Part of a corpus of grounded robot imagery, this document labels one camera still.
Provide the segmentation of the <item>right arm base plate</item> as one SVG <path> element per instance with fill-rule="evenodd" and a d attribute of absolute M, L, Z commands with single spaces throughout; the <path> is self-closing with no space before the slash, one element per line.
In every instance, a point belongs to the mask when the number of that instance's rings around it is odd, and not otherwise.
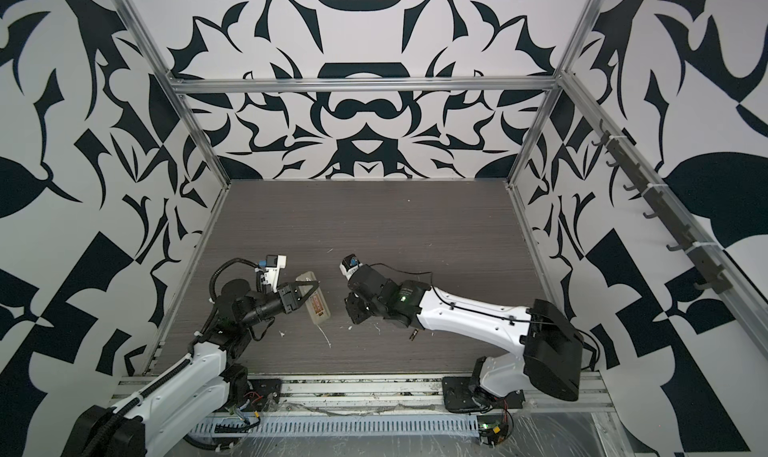
<path fill-rule="evenodd" d="M 491 410 L 518 410 L 525 403 L 522 391 L 506 397 L 496 397 L 472 384 L 471 377 L 443 377 L 441 379 L 443 405 L 450 413 L 486 413 Z"/>

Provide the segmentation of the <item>white remote control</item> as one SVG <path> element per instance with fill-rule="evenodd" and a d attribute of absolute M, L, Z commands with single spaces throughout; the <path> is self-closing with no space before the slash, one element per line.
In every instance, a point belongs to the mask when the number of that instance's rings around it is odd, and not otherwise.
<path fill-rule="evenodd" d="M 320 326 L 331 317 L 331 312 L 320 288 L 319 280 L 312 271 L 300 274 L 296 278 L 299 290 L 305 301 L 305 307 L 314 325 Z"/>

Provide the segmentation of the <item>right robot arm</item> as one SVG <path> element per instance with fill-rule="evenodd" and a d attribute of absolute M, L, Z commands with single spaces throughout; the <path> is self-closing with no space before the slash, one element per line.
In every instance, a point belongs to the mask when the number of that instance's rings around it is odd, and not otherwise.
<path fill-rule="evenodd" d="M 449 332 L 503 350 L 477 360 L 467 391 L 486 410 L 511 393 L 537 390 L 575 402 L 580 395 L 584 335 L 549 301 L 503 306 L 453 295 L 417 274 L 397 283 L 355 255 L 340 265 L 347 313 L 354 324 L 376 317 L 414 331 Z"/>

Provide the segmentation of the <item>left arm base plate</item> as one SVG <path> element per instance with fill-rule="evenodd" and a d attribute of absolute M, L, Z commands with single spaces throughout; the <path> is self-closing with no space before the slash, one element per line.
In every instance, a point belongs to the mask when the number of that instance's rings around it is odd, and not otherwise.
<path fill-rule="evenodd" d="M 244 393 L 244 412 L 263 412 L 276 409 L 282 400 L 283 380 L 279 378 L 249 378 Z"/>

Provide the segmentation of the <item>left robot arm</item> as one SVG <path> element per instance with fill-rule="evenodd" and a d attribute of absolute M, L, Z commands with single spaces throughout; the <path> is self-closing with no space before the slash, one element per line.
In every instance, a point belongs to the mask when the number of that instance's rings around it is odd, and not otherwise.
<path fill-rule="evenodd" d="M 129 397 L 76 420 L 65 456 L 163 456 L 213 412 L 246 405 L 248 370 L 238 360 L 279 315 L 300 310 L 316 281 L 281 283 L 283 255 L 259 263 L 230 259 L 209 279 L 211 312 L 186 354 Z"/>

